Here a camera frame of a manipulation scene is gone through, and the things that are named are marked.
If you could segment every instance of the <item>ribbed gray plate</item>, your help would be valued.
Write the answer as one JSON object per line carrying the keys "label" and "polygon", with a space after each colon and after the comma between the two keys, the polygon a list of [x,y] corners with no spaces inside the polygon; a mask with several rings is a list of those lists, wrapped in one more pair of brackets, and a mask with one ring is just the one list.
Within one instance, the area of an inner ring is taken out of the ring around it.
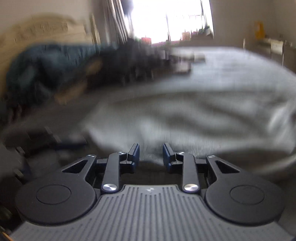
{"label": "ribbed gray plate", "polygon": [[175,185],[126,185],[116,194],[103,195],[83,218],[60,226],[24,222],[14,241],[291,241],[277,223],[242,227],[213,215],[200,196],[185,194]]}

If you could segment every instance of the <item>wall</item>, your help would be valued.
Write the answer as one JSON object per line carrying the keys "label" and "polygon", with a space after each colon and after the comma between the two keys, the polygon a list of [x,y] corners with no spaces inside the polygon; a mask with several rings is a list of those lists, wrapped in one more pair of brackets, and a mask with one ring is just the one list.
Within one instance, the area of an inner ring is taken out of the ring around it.
{"label": "wall", "polygon": [[90,0],[0,0],[0,32],[33,14],[59,13],[89,23]]}
{"label": "wall", "polygon": [[279,34],[296,45],[296,0],[274,0]]}
{"label": "wall", "polygon": [[248,48],[255,41],[255,21],[264,23],[269,36],[278,36],[272,0],[210,0],[210,7],[214,40],[184,42],[182,45],[242,47],[246,38]]}

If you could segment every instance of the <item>wooden frame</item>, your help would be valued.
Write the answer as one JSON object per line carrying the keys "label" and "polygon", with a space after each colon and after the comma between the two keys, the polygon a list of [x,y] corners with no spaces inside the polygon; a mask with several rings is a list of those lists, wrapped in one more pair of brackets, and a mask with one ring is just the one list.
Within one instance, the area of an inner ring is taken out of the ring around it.
{"label": "wooden frame", "polygon": [[28,46],[36,43],[96,43],[99,33],[91,15],[91,31],[87,34],[83,22],[57,14],[32,16],[0,35],[0,95],[6,92],[6,73],[11,61]]}

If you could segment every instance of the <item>circular cover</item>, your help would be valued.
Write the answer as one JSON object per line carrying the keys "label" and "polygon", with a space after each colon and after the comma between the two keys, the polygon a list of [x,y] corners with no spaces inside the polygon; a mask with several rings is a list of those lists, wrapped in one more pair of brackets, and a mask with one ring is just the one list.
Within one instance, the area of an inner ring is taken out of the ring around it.
{"label": "circular cover", "polygon": [[225,174],[209,186],[205,201],[218,216],[243,225],[275,221],[284,210],[282,190],[251,174]]}
{"label": "circular cover", "polygon": [[56,225],[87,213],[96,201],[91,185],[79,174],[55,172],[24,185],[16,195],[16,207],[28,221]]}

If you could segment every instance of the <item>dark blue blanket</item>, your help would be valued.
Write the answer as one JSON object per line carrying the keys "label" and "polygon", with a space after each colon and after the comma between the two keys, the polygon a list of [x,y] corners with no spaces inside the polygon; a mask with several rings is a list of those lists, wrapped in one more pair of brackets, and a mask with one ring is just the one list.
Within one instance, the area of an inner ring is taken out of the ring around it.
{"label": "dark blue blanket", "polygon": [[35,45],[19,54],[6,75],[8,101],[12,105],[41,104],[64,83],[70,73],[89,57],[99,53],[100,45]]}

